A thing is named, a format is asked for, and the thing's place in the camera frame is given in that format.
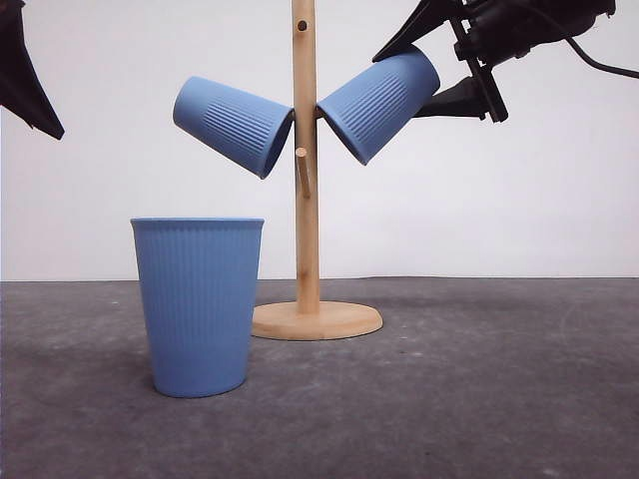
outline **cup rim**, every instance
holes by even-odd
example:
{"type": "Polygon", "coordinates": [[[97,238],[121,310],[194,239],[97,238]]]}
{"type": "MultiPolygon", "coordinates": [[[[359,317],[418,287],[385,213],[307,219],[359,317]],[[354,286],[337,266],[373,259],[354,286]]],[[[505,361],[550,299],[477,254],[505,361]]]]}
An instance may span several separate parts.
{"type": "Polygon", "coordinates": [[[210,218],[170,218],[170,217],[148,217],[131,218],[131,223],[263,223],[262,218],[242,218],[242,217],[210,217],[210,218]]]}

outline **wooden mug stand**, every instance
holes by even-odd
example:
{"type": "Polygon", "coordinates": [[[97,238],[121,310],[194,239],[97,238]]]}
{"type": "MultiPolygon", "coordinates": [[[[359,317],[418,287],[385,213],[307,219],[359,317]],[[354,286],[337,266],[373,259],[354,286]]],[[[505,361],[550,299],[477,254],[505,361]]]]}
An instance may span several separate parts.
{"type": "Polygon", "coordinates": [[[381,328],[376,309],[320,301],[315,0],[293,0],[293,73],[298,300],[256,307],[253,335],[318,340],[367,334],[381,328]]]}

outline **cup base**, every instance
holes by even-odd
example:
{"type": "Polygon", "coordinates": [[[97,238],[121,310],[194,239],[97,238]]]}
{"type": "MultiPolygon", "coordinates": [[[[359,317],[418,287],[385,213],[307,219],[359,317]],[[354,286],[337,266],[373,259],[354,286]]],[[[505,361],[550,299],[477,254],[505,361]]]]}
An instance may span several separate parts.
{"type": "Polygon", "coordinates": [[[243,377],[242,380],[240,382],[234,382],[231,385],[228,386],[217,386],[215,388],[211,388],[211,389],[205,389],[202,391],[195,391],[195,392],[184,392],[184,391],[172,391],[169,389],[163,389],[162,387],[158,387],[158,385],[154,382],[154,387],[156,388],[156,391],[158,391],[160,394],[163,394],[165,396],[169,396],[169,397],[176,397],[176,398],[198,398],[198,397],[209,397],[209,396],[218,396],[220,394],[224,394],[225,392],[230,392],[233,391],[234,389],[237,389],[238,387],[240,387],[241,385],[243,385],[246,382],[246,378],[243,377]]]}

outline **round wooden base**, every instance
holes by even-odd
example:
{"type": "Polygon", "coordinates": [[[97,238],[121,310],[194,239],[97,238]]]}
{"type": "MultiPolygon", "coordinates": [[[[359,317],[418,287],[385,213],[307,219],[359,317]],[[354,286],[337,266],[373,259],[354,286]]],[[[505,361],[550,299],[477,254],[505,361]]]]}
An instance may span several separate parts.
{"type": "Polygon", "coordinates": [[[376,309],[350,302],[322,301],[319,312],[301,314],[296,302],[278,302],[255,308],[253,336],[314,341],[360,336],[381,328],[376,309]]]}

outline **blue plastic cup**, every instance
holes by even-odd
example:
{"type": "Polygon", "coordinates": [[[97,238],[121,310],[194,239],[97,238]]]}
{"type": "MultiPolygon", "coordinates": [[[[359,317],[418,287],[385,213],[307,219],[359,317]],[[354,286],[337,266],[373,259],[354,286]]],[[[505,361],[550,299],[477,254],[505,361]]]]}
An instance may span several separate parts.
{"type": "Polygon", "coordinates": [[[318,103],[350,152],[366,165],[439,89],[416,47],[373,64],[318,103]]]}
{"type": "Polygon", "coordinates": [[[243,168],[266,178],[293,122],[293,109],[204,78],[180,91],[173,121],[243,168]]]}
{"type": "Polygon", "coordinates": [[[201,397],[242,384],[264,220],[131,224],[156,389],[201,397]]]}

